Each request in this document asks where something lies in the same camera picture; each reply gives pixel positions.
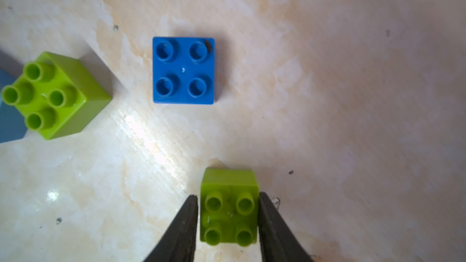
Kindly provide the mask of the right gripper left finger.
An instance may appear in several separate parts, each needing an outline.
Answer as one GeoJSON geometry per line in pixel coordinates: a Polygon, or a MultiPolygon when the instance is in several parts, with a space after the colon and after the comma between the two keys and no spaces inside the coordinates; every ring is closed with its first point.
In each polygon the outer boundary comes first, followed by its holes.
{"type": "Polygon", "coordinates": [[[198,199],[190,195],[145,262],[192,262],[196,249],[198,199]]]}

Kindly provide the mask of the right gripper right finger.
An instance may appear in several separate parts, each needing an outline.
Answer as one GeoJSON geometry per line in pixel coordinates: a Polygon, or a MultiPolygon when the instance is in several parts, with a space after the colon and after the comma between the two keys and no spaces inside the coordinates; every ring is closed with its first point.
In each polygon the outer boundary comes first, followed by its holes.
{"type": "Polygon", "coordinates": [[[259,193],[258,232],[263,262],[312,262],[271,199],[259,193]]]}

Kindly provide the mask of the upside-down lime square brick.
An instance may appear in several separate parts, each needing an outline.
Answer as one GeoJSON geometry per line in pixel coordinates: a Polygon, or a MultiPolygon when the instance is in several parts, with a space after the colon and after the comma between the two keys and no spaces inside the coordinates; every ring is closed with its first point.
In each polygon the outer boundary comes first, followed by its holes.
{"type": "Polygon", "coordinates": [[[200,186],[200,241],[257,242],[259,186],[252,170],[207,168],[200,186]]]}

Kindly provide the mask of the light blue long brick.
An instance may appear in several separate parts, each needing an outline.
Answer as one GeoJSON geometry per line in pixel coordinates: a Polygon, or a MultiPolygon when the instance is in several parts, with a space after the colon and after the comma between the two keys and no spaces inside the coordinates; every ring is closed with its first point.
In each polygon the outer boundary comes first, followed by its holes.
{"type": "Polygon", "coordinates": [[[3,102],[0,109],[0,142],[7,143],[24,138],[27,127],[24,117],[13,107],[3,102]]]}

